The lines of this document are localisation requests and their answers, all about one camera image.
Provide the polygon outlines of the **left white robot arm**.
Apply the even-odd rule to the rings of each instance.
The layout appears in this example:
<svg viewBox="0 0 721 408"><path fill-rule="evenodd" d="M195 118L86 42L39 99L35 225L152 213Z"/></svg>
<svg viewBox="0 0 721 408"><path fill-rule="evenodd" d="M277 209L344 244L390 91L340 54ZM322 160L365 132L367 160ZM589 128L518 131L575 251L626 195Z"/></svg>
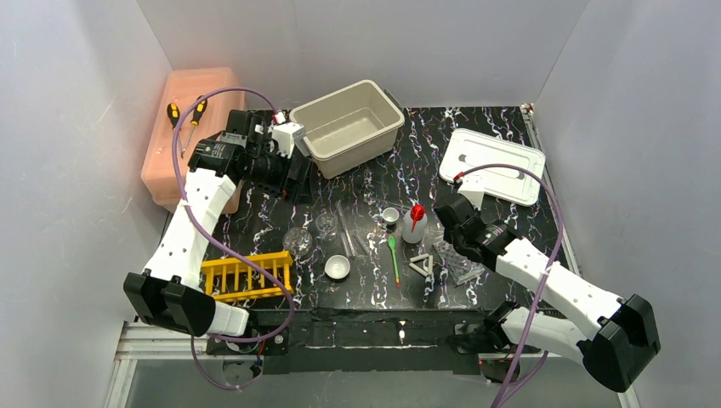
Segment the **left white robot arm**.
<svg viewBox="0 0 721 408"><path fill-rule="evenodd" d="M184 197L159 247L140 273L123 284L139 319L191 336L245 334L251 315L201 290L201 265L226 203L248 181L284 200L304 195L311 165L296 122L268 127L244 110L232 110L226 128L197 142L185 177Z"/></svg>

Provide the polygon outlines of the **yellow test tube rack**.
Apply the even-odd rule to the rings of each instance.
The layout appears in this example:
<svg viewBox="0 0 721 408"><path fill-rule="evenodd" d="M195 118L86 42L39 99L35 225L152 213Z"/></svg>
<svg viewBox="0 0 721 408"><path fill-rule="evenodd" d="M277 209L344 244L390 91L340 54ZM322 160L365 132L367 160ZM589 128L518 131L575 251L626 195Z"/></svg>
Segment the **yellow test tube rack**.
<svg viewBox="0 0 721 408"><path fill-rule="evenodd" d="M248 259L269 272L290 293L293 259L289 251L249 256ZM283 290L266 276L236 258L203 261L202 288L221 303L235 303L284 295Z"/></svg>

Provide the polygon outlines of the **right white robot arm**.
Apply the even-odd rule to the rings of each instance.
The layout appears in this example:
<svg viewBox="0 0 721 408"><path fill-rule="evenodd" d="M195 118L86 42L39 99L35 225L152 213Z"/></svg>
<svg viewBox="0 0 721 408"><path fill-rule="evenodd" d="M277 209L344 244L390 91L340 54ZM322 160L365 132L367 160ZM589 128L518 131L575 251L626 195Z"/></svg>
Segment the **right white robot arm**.
<svg viewBox="0 0 721 408"><path fill-rule="evenodd" d="M617 393L627 391L661 351L655 313L644 297L620 297L559 263L550 263L531 241L504 222L484 222L462 195L452 195L434 212L443 225L444 241L456 252L530 290L544 281L542 301L561 314L534 314L524 334L530 310L506 301L482 324L451 336L462 351L504 349L525 339L532 348L582 365L593 379Z"/></svg>

